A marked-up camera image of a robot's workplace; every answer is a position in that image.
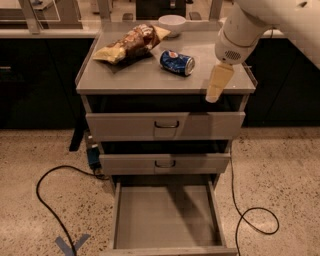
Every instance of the drawer handle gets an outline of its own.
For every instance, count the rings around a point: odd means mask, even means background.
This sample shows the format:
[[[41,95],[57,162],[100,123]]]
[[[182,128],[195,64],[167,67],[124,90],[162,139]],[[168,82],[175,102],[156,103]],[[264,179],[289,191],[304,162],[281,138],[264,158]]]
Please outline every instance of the drawer handle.
[[[0,70],[10,71],[11,67],[10,66],[0,66]]]
[[[158,164],[157,161],[154,161],[154,165],[158,168],[171,168],[176,166],[176,161],[173,160],[171,164]]]
[[[154,126],[157,128],[178,128],[180,125],[179,121],[175,125],[158,125],[157,121],[154,122]]]

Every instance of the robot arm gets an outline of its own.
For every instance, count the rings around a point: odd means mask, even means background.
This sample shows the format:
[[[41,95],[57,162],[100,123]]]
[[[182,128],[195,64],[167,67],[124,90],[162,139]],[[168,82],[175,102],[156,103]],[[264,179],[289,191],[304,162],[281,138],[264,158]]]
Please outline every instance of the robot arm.
[[[320,69],[320,0],[235,0],[216,41],[221,63],[212,69],[208,102],[218,100],[232,78],[232,65],[244,62],[271,28],[279,29]]]

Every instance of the blue soda can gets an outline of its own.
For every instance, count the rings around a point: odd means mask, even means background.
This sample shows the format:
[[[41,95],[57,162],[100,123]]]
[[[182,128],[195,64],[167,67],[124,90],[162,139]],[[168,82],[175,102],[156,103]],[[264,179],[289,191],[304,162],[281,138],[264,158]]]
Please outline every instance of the blue soda can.
[[[161,54],[160,65],[166,70],[188,76],[193,71],[195,61],[190,56],[166,50]]]

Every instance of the snack bag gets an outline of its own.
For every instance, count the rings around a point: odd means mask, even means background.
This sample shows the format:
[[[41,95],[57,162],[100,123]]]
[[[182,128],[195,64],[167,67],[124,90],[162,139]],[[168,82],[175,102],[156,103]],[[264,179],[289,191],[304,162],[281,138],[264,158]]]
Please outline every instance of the snack bag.
[[[149,53],[169,34],[169,30],[157,26],[140,24],[129,31],[122,39],[98,50],[93,55],[93,59],[117,64],[124,58],[143,56]]]

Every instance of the black cabinet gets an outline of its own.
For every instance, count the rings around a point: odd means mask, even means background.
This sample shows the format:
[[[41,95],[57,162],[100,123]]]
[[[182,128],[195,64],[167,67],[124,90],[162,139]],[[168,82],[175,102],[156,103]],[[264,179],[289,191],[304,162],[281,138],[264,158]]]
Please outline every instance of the black cabinet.
[[[320,124],[320,71],[287,39],[261,39],[246,63],[258,81],[248,126]]]
[[[170,0],[136,0],[136,19],[157,20],[169,14],[186,17],[185,0],[174,0],[174,4],[170,8]]]
[[[92,39],[1,39],[0,128],[73,128],[75,77]]]

